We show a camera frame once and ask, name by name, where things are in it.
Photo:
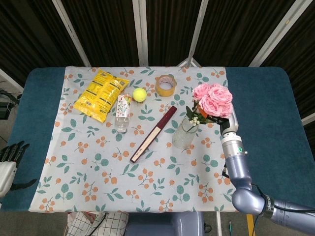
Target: black curtain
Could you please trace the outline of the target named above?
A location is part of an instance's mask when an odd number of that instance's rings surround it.
[[[37,67],[83,63],[50,0],[0,1],[0,68],[24,86]]]
[[[209,0],[193,56],[202,66],[248,66],[294,0]]]
[[[188,57],[201,0],[146,0],[151,66],[176,66]]]
[[[63,0],[92,66],[138,66],[131,0]]]
[[[288,73],[301,118],[315,112],[314,13],[315,1],[303,12],[262,65],[279,66]]]

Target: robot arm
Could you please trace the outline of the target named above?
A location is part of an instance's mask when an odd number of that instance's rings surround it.
[[[274,200],[263,193],[252,191],[252,177],[247,166],[247,152],[242,139],[236,135],[238,121],[235,111],[220,125],[223,152],[229,178],[236,190],[232,203],[239,211],[246,214],[268,217],[276,224],[315,235],[315,209],[299,204]]]

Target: blue table surface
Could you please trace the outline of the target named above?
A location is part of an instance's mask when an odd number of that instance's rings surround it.
[[[64,70],[38,68],[28,76],[8,144],[24,140],[31,145],[14,183],[40,178]],[[278,67],[227,67],[226,73],[253,183],[276,199],[315,207],[315,162],[287,74]],[[37,184],[9,192],[1,211],[28,210]]]

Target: pink rose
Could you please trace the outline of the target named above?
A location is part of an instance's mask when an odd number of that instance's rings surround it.
[[[194,97],[194,100],[200,100],[204,95],[207,95],[208,91],[211,89],[210,84],[200,84],[197,87],[193,89],[192,95]]]
[[[228,103],[227,105],[221,106],[221,107],[222,107],[222,112],[221,112],[220,117],[229,118],[233,111],[232,103]]]
[[[219,117],[222,112],[222,107],[213,101],[209,96],[203,96],[199,101],[200,108],[205,113],[211,116]]]
[[[208,95],[220,106],[231,103],[233,98],[230,91],[226,87],[219,84],[213,84],[208,92]]]

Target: tablecloth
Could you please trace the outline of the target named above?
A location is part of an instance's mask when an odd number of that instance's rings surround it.
[[[200,125],[192,145],[173,147],[172,135],[192,106],[200,83],[227,86],[224,67],[102,67],[130,80],[125,92],[143,87],[147,99],[133,102],[128,132],[118,133],[111,109],[100,123],[73,108],[97,68],[67,67],[51,142],[30,211],[234,211],[234,191],[221,175],[225,163],[219,126]],[[178,85],[160,97],[155,78],[172,74]],[[165,112],[176,114],[136,164],[129,159]]]

